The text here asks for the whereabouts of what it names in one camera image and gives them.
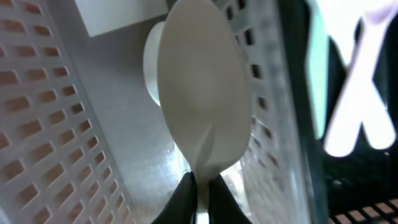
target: spoon handle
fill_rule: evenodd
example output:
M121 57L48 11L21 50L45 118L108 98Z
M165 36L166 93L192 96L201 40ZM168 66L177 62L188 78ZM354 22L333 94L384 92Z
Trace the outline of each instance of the spoon handle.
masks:
M324 149L329 155L343 157L354 150L367 100L364 97L366 85L373 78L384 40L383 29L385 27L364 26L353 68L343 85L325 136Z
M329 38L317 6L310 4L312 16L307 49L306 74L315 137L322 138L326 123L326 88Z
M363 126L366 139L374 149L386 149L396 140L396 131L386 106L373 82L367 85L364 95Z

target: plastic spoon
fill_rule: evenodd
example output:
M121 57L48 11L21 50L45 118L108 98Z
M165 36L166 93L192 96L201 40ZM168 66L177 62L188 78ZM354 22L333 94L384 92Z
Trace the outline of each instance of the plastic spoon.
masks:
M368 130L367 134L377 134L387 140L392 139L392 141L387 141L386 145L391 145L395 141L396 133L394 127L389 125L381 126L381 124L377 123L385 121L385 119L378 119L378 115L374 116L377 114L377 110L368 108L368 99L363 97L369 96L370 91L367 89L371 86L384 35L398 10L397 1L384 1L383 3L385 3L384 7L366 11L363 16L364 29L359 41L356 58L349 77L343 86L337 107L331 118L330 127L325 136L324 148L332 156L343 157L353 151L359 127L364 118L369 121L370 126L374 127L366 127ZM369 117L363 116L363 110L366 109L371 110L373 117L370 114L366 115Z
M210 0L179 0L167 16L157 61L167 127L190 164L198 208L208 183L235 164L251 136L251 91L234 35Z
M328 81L329 38L318 1L307 0L311 9L306 74L315 137L322 138L326 123L326 88Z

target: slotted plastic panel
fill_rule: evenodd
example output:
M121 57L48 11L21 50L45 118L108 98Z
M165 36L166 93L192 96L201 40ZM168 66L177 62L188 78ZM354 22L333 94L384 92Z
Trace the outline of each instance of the slotted plastic panel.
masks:
M45 1L0 0L0 222L140 223Z
M253 223L310 223L278 5L213 2L229 22L251 80L252 138L241 159L248 216Z

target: white panel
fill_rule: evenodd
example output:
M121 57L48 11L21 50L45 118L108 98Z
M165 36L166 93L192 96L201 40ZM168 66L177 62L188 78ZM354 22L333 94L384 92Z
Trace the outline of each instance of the white panel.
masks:
M165 0L75 0L90 37L168 13Z

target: black object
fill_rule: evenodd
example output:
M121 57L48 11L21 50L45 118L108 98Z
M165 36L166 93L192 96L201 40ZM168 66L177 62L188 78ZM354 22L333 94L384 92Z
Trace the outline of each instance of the black object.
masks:
M336 216L345 215L351 223L398 223L398 203L391 201L398 197L398 144L377 151L368 145L361 131L354 153L335 158L323 151L322 139L313 140L310 105L307 91L304 91L307 89L304 65L309 10L304 0L279 0L278 3L300 145L306 162L307 192L314 197L309 205L312 222L328 223L329 216L335 223L341 223ZM346 70L336 46L330 41L327 120L331 117L345 78ZM398 18L392 21L387 31L373 81L397 127ZM380 203L387 205L390 211L381 210L378 207ZM378 215L370 216L365 212L366 207ZM358 221L350 214L351 211L359 212L365 220Z
M193 173L186 173L162 213L152 224L195 224L198 205L197 184ZM221 175L209 183L209 219L211 224L251 224Z

